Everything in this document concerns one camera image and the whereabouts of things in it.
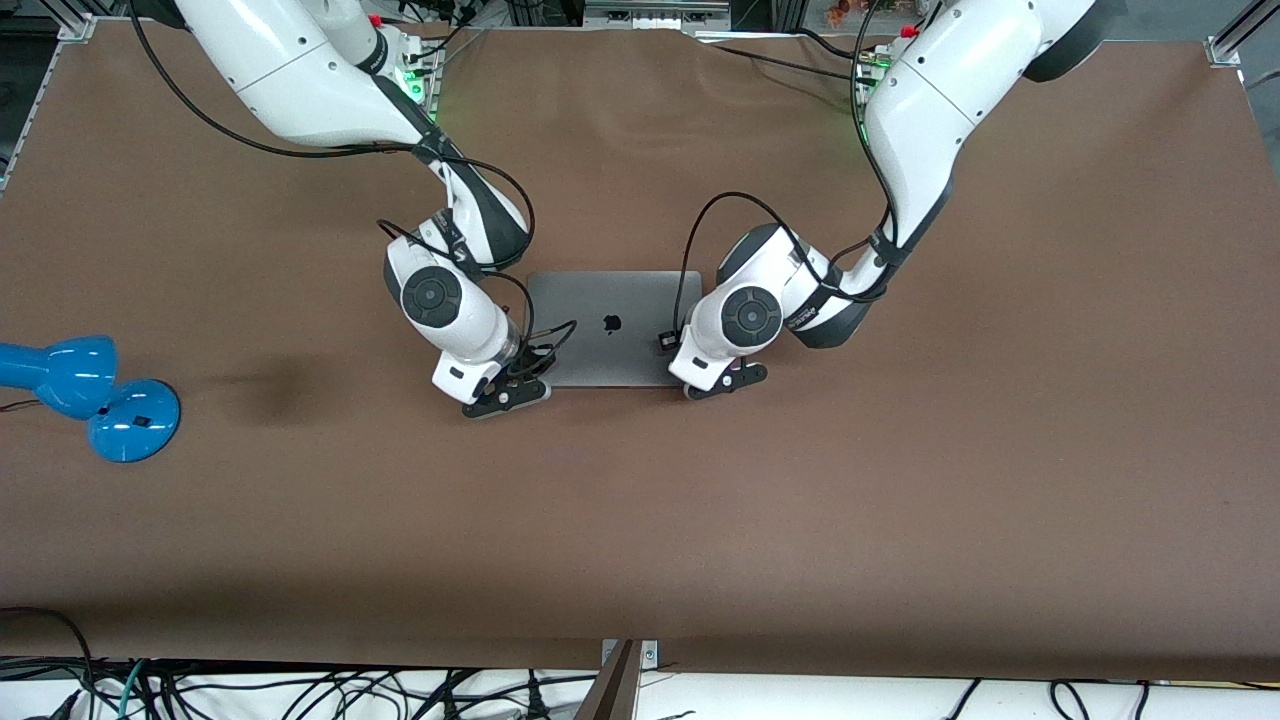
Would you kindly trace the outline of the grey laptop with black keyboard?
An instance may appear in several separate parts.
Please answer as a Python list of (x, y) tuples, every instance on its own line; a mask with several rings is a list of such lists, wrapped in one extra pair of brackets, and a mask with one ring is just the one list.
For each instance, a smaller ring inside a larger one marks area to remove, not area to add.
[(701, 299), (698, 272), (539, 272), (527, 288), (539, 331), (577, 323), (541, 375), (552, 388), (680, 386), (659, 336), (673, 329), (677, 295), (682, 314)]

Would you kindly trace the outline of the brown table cover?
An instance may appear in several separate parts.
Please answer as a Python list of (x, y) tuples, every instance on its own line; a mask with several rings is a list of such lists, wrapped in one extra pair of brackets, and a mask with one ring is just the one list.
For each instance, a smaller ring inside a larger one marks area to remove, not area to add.
[(221, 137), (125, 22), (0, 197), (0, 340), (115, 338), (178, 434), (0, 414), (0, 606), (96, 653), (684, 671), (1280, 676), (1280, 187), (1196, 42), (1019, 83), (842, 347), (471, 421), (381, 278), (406, 155)]

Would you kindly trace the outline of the grey power strip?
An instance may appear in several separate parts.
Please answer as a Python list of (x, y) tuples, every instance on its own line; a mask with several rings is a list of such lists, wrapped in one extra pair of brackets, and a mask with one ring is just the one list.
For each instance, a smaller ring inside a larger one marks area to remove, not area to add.
[(582, 0), (585, 29), (730, 32), (730, 0)]

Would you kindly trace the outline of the blue desk lamp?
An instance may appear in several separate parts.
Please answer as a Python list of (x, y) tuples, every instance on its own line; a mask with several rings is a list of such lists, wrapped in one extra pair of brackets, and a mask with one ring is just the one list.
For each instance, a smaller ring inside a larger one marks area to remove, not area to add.
[(0, 387), (24, 389), (54, 413), (83, 421), (92, 451), (140, 462), (163, 451), (182, 419), (177, 391), (154, 378), (118, 380), (114, 340), (90, 334), (46, 347), (0, 343)]

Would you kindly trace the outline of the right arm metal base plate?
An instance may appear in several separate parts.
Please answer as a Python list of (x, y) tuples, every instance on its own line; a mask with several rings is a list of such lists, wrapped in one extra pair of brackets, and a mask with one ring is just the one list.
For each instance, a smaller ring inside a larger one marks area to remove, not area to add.
[(443, 56), (440, 41), (408, 37), (396, 67), (402, 90), (433, 119), (438, 109)]

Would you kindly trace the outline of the metal bracket with dark bar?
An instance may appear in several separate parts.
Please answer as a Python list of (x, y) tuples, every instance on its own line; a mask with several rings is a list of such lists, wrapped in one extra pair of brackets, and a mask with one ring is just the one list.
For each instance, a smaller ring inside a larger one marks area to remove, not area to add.
[(641, 675), (657, 670), (658, 665), (658, 641), (604, 641), (602, 670), (590, 684), (573, 720), (634, 720)]

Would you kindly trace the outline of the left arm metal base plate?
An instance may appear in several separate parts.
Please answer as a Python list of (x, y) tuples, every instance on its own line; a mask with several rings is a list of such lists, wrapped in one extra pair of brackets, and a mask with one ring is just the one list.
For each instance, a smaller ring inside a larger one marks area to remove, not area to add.
[(861, 50), (852, 68), (852, 114), (858, 124), (860, 141), (867, 143), (865, 114), (870, 96), (884, 78), (892, 56), (887, 45)]

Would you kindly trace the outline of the aluminium frame corner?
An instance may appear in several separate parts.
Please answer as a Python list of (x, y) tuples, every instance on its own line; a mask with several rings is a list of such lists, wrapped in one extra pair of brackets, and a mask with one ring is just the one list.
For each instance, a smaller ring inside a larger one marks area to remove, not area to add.
[(1204, 41), (1210, 64), (1238, 67), (1243, 45), (1276, 17), (1280, 17), (1280, 0), (1248, 0), (1216, 35)]
[(58, 24), (59, 42), (82, 42), (91, 36), (97, 15), (106, 15), (109, 5), (99, 0), (36, 0)]

